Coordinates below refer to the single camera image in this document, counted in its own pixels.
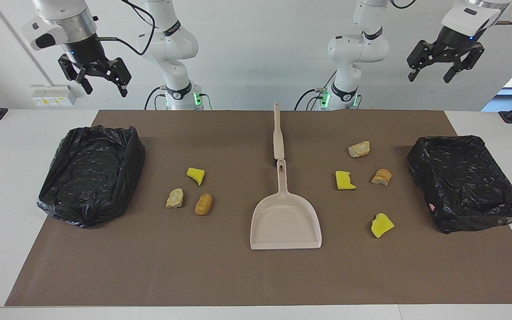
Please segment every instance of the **bread piece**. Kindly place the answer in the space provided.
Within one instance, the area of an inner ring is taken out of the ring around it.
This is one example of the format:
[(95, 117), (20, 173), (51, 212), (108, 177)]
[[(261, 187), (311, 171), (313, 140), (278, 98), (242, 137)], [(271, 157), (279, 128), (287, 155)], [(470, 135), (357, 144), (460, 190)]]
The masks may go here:
[(165, 208), (180, 208), (183, 205), (183, 189), (177, 188), (169, 193)]
[(195, 205), (195, 213), (197, 213), (199, 216), (206, 216), (209, 214), (212, 205), (213, 196), (209, 194), (203, 194), (201, 195), (201, 198), (199, 198), (197, 205)]
[(376, 174), (374, 175), (374, 178), (372, 178), (370, 183), (383, 184), (385, 186), (388, 186), (388, 183), (390, 182), (390, 178), (392, 178), (392, 173), (390, 173), (389, 170), (380, 169), (380, 170), (376, 171)]
[(363, 141), (360, 144), (349, 147), (349, 155), (353, 158), (365, 156), (370, 152), (370, 142)]

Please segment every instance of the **food scrap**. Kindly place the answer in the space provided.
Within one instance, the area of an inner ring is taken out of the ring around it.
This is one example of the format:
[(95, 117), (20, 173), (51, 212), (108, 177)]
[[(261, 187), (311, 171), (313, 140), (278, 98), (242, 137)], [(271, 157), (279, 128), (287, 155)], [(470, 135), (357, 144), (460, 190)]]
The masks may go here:
[(351, 184), (351, 172), (335, 172), (337, 180), (337, 189), (339, 190), (355, 190), (357, 187)]
[(197, 205), (195, 205), (195, 213), (197, 213), (197, 215), (199, 216), (206, 216), (207, 214), (209, 214), (212, 205), (213, 196), (209, 194), (203, 194), (201, 195), (201, 198), (199, 198), (199, 202), (197, 202)]
[(360, 144), (349, 147), (349, 155), (353, 158), (366, 156), (370, 152), (370, 142), (363, 141)]
[(183, 189), (177, 188), (169, 193), (165, 208), (180, 208), (183, 205)]
[(200, 186), (203, 182), (203, 178), (205, 177), (205, 170), (189, 168), (187, 170), (187, 175), (197, 181), (197, 184)]
[(384, 213), (378, 213), (376, 219), (372, 221), (370, 230), (372, 234), (378, 239), (381, 235), (386, 233), (388, 230), (394, 228), (394, 223)]
[(370, 181), (372, 184), (384, 184), (385, 186), (388, 186), (388, 183), (390, 182), (390, 178), (392, 178), (392, 173), (390, 173), (389, 170), (381, 169), (376, 171), (376, 174), (374, 175), (374, 178)]

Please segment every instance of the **brown paper mat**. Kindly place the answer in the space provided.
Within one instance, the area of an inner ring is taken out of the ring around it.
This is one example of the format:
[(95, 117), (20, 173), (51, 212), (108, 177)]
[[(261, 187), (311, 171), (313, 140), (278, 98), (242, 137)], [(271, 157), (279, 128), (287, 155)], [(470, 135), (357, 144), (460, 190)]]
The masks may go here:
[[(251, 251), (256, 204), (277, 191), (272, 112), (100, 111), (146, 146), (126, 214), (100, 229), (47, 219), (7, 306), (512, 304), (512, 231), (439, 233), (406, 155), (419, 136), (455, 135), (443, 112), (283, 112), (288, 188), (315, 207), (323, 247)], [(372, 151), (352, 159), (351, 144)], [(203, 186), (187, 167), (207, 171)], [(379, 168), (388, 187), (370, 184)], [(337, 191), (336, 170), (355, 191)], [(173, 188), (184, 208), (165, 209)], [(194, 207), (215, 197), (208, 216)], [(396, 227), (370, 233), (376, 213)]]

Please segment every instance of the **green led light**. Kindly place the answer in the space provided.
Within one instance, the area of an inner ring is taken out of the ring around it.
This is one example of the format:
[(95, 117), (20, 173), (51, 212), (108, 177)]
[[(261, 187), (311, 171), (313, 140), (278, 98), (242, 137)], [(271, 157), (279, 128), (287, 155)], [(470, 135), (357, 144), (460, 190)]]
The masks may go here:
[(331, 98), (331, 95), (329, 93), (326, 93), (321, 101), (321, 107), (327, 109), (327, 105), (329, 104), (329, 98)]
[(353, 108), (358, 109), (359, 105), (361, 104), (362, 95), (356, 95), (355, 99), (353, 101)]
[(201, 101), (201, 98), (199, 97), (199, 95), (196, 93), (194, 93), (194, 95), (195, 95), (195, 104), (201, 105), (201, 103), (203, 103), (203, 102)]

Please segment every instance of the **black clamp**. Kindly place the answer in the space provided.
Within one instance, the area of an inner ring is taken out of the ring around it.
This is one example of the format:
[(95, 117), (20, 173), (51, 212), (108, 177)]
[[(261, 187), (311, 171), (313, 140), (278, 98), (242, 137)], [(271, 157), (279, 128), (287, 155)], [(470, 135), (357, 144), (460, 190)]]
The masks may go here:
[(453, 63), (444, 75), (446, 83), (449, 83), (458, 72), (472, 69), (485, 52), (483, 45), (477, 42), (484, 32), (485, 29), (474, 36), (467, 36), (443, 27), (435, 42), (427, 43), (420, 40), (406, 59), (412, 69), (408, 79), (414, 81), (420, 70), (439, 62)]
[[(128, 95), (126, 87), (132, 79), (132, 75), (130, 75), (124, 60), (120, 57), (114, 60), (98, 60), (89, 64), (76, 64), (70, 61), (67, 55), (63, 54), (59, 58), (59, 65), (67, 80), (81, 84), (87, 95), (90, 95), (93, 89), (86, 76), (102, 77), (114, 83), (122, 97)], [(73, 65), (78, 67), (80, 71), (77, 72)]]

